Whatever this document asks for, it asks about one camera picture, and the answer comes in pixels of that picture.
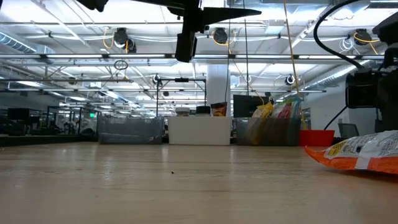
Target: ceiling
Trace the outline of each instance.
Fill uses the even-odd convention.
[[[239,1],[235,1],[233,7],[241,7]],[[218,45],[211,37],[211,33],[218,27],[224,27],[231,33],[230,50],[232,54],[245,55],[288,55],[289,41],[287,38],[287,27],[284,22],[284,11],[281,1],[272,1],[276,4],[262,4],[260,0],[247,0],[246,8],[262,11],[260,16],[249,16],[246,18],[223,21],[210,26],[209,38],[206,34],[197,34],[197,54],[226,55],[228,47]],[[328,1],[288,1],[288,18],[290,34],[294,43],[293,52],[295,55],[326,55],[327,52],[321,49],[313,39],[313,25],[319,15],[328,6]],[[203,0],[204,7],[225,7],[224,0]],[[345,40],[348,34],[351,36],[356,29],[371,29],[382,20],[397,11],[390,9],[368,8],[369,1],[363,1],[359,7],[344,8],[324,21],[319,29],[319,36],[324,43],[335,51],[347,55],[374,55],[371,46],[359,46],[352,44],[352,38]],[[137,54],[174,54],[176,48],[176,36],[181,32],[182,21],[171,14],[166,7],[156,6],[130,0],[112,0],[105,7],[104,12],[91,11],[86,9],[75,0],[4,0],[0,11],[0,32],[6,32],[13,38],[26,43],[27,45],[44,45],[54,51],[55,54],[124,54],[124,51],[113,45],[110,49],[112,33],[118,27],[127,28],[127,33],[137,47]],[[382,54],[386,46],[380,42],[374,43],[374,48]],[[9,46],[0,45],[0,54],[22,54]],[[16,73],[6,73],[3,77],[44,77],[52,74],[50,78],[97,79],[110,78],[111,74],[117,74],[112,66],[114,60],[107,63],[99,59],[67,60],[56,59],[53,64],[48,65],[36,60],[27,59],[2,59],[5,68],[23,68]],[[118,78],[124,76],[134,81],[131,83],[97,83],[103,88],[129,89],[129,88],[153,88],[152,78],[158,74],[162,78],[205,78],[209,64],[227,63],[227,60],[200,60],[195,59],[193,63],[181,63],[174,59],[131,59],[127,60],[129,68],[118,74]],[[299,85],[305,86],[311,83],[330,70],[346,65],[342,60],[332,62],[307,60],[296,64]],[[289,86],[284,83],[284,78],[293,73],[293,67],[289,61],[278,60],[246,60],[229,61],[231,75],[240,76],[239,71],[246,76],[248,73],[250,84],[255,90],[275,89],[288,90]],[[235,90],[244,90],[245,79],[240,76],[240,86]],[[89,83],[44,83],[46,86],[57,84],[57,88],[89,88]],[[191,93],[170,93],[164,98],[203,99],[202,92],[195,83],[174,83],[170,82],[165,89],[197,89]],[[125,100],[133,103],[153,103],[150,95],[145,93],[117,93]],[[88,100],[104,101],[106,98],[95,92],[80,94],[79,96],[89,98]]]

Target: wall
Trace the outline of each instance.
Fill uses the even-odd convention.
[[[47,111],[47,106],[58,106],[61,98],[29,92],[28,97],[19,93],[0,93],[0,108],[30,108]]]
[[[339,83],[337,87],[326,88],[326,93],[311,93],[305,97],[303,109],[311,109],[311,128],[322,129],[336,114],[345,107],[345,83]],[[355,124],[360,135],[374,133],[374,121],[376,109],[346,109],[329,126],[329,130],[335,130],[335,137],[340,137],[338,120],[343,123]]]

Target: chair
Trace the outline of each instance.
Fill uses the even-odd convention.
[[[338,129],[340,130],[340,135],[342,138],[352,138],[355,136],[359,136],[358,128],[355,124],[338,124]]]

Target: table surface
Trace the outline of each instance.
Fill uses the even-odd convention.
[[[1,223],[396,223],[397,183],[299,147],[0,149]]]

